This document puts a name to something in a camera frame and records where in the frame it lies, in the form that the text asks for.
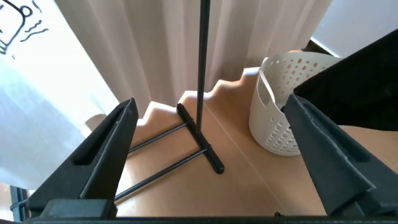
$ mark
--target floor seam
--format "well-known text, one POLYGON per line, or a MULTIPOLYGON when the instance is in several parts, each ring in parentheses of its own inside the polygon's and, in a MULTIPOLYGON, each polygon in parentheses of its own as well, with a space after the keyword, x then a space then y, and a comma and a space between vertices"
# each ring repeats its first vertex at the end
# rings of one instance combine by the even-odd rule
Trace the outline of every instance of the floor seam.
POLYGON ((226 133, 226 135, 229 137, 229 139, 232 141, 232 143, 235 145, 235 147, 238 149, 239 153, 244 157, 244 159, 249 163, 250 167, 253 169, 254 173, 257 175, 257 177, 261 180, 261 182, 267 187, 267 189, 269 190, 269 192, 272 194, 272 196, 275 198, 275 200, 278 202, 278 204, 280 205, 280 207, 284 210, 282 212, 286 212, 286 208, 284 207, 284 205, 282 204, 282 202, 278 199, 278 197, 276 196, 276 194, 271 190, 271 188, 268 186, 267 182, 261 177, 261 174, 257 171, 257 169, 254 167, 254 165, 251 163, 251 161, 249 160, 249 158, 243 153, 243 151, 240 149, 240 147, 238 146, 238 144, 236 144, 236 142, 231 138, 231 136, 229 135, 229 133, 225 130, 224 126, 220 123, 220 121, 217 119, 217 117, 213 114, 213 112, 210 110, 210 108, 207 106, 206 103, 204 103, 205 107, 207 108, 207 110, 210 112, 210 114, 214 117, 214 119, 216 119, 217 123, 221 126, 221 128, 224 130, 224 132, 226 133))

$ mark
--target beige curtain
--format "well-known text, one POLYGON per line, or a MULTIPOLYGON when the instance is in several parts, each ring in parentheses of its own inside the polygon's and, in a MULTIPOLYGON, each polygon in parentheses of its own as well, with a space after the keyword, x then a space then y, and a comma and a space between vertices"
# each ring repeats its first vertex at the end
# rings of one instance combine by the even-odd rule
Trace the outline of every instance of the beige curtain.
MULTIPOLYGON (((57 0, 119 101, 175 105, 196 90, 199 0, 57 0)), ((309 41, 331 0, 213 0, 206 91, 309 41)))

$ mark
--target brown floor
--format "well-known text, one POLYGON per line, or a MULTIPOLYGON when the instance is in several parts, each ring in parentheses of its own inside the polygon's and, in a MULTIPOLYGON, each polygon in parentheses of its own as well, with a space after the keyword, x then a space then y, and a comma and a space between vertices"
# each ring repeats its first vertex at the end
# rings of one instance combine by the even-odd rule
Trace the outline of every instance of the brown floor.
MULTIPOLYGON (((325 211, 301 156, 274 155, 252 138, 249 107, 255 75, 244 75, 238 82, 220 81, 205 100, 203 134, 225 165, 225 173, 214 173, 201 155, 168 173, 143 189, 118 201, 119 216, 253 216, 323 215, 325 211)), ((183 104, 196 116, 196 99, 183 104)), ((175 112, 155 108, 148 122, 139 126, 135 145, 180 123, 175 112)), ((343 127, 359 143, 398 172, 398 133, 343 127)), ((118 192, 198 150, 183 128, 131 154, 126 162, 118 192)), ((9 195, 0 192, 0 218, 6 212, 9 195)))

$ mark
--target white plastic basket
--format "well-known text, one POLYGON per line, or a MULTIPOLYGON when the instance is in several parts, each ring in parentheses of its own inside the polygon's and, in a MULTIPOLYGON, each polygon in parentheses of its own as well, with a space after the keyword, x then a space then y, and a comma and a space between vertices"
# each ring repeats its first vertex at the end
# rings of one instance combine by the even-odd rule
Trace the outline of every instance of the white plastic basket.
POLYGON ((264 149, 282 156, 300 154, 290 124, 280 109, 296 86, 340 60, 330 55, 300 52, 275 55, 263 61, 251 103, 249 127, 264 149))

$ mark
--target cartoon drawing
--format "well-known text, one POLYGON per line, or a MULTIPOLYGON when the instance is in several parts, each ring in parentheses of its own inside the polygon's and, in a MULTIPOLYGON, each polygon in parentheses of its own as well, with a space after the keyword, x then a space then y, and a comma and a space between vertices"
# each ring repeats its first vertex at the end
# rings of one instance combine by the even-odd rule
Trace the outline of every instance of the cartoon drawing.
MULTIPOLYGON (((31 4, 35 11, 42 13, 35 0, 31 0, 31 4)), ((19 42, 25 42, 35 34, 48 31, 47 28, 41 27, 43 23, 41 19, 35 21, 36 19, 32 17, 33 14, 34 11, 29 6, 17 6, 9 0, 0 0, 0 54, 7 54, 8 47, 16 41, 18 36, 21 37, 19 42), (32 27, 27 26, 31 22, 33 22, 32 27)))

